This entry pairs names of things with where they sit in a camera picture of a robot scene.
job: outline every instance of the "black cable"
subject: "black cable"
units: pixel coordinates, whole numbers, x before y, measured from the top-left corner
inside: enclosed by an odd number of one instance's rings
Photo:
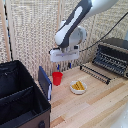
[[[83,50],[81,50],[81,51],[79,51],[79,52],[83,52],[83,51],[85,51],[85,50],[88,50],[89,48],[93,47],[93,46],[96,45],[98,42],[100,42],[102,39],[104,39],[104,37],[106,37],[106,36],[120,23],[120,21],[124,19],[124,17],[125,17],[126,15],[128,15],[128,12],[127,12],[127,13],[112,27],[112,29],[111,29],[106,35],[104,35],[100,40],[98,40],[96,43],[94,43],[94,44],[91,45],[90,47],[88,47],[88,48],[86,48],[86,49],[83,49]]]

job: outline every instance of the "black handle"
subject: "black handle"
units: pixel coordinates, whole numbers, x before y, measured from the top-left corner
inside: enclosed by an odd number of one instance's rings
[[[45,128],[45,123],[44,121],[41,121],[38,125],[39,128]]]

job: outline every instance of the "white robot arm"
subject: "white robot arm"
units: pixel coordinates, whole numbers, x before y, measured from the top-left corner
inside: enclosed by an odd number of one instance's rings
[[[112,124],[110,128],[128,128],[128,103],[116,122]]]
[[[50,51],[52,62],[79,58],[79,46],[86,39],[86,31],[78,26],[83,20],[106,11],[118,0],[81,0],[66,21],[62,21],[55,35],[57,49]]]

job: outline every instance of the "yellow food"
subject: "yellow food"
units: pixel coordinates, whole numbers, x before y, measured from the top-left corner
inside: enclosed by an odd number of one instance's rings
[[[78,82],[76,82],[76,84],[77,84],[77,86],[79,87],[79,90],[83,90],[83,88],[82,88],[82,86],[81,86],[81,84],[80,84],[80,82],[78,81]]]
[[[76,84],[72,85],[72,88],[75,90],[85,90],[84,86],[80,81],[76,82]]]
[[[80,85],[81,85],[82,90],[85,90],[83,84],[82,84],[80,81],[79,81],[79,83],[80,83]]]
[[[73,89],[78,90],[76,84],[72,85],[72,87],[73,87]]]

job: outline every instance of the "black container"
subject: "black container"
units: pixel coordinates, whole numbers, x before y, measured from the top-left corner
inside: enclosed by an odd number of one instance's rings
[[[50,128],[50,111],[20,61],[0,64],[0,128]]]

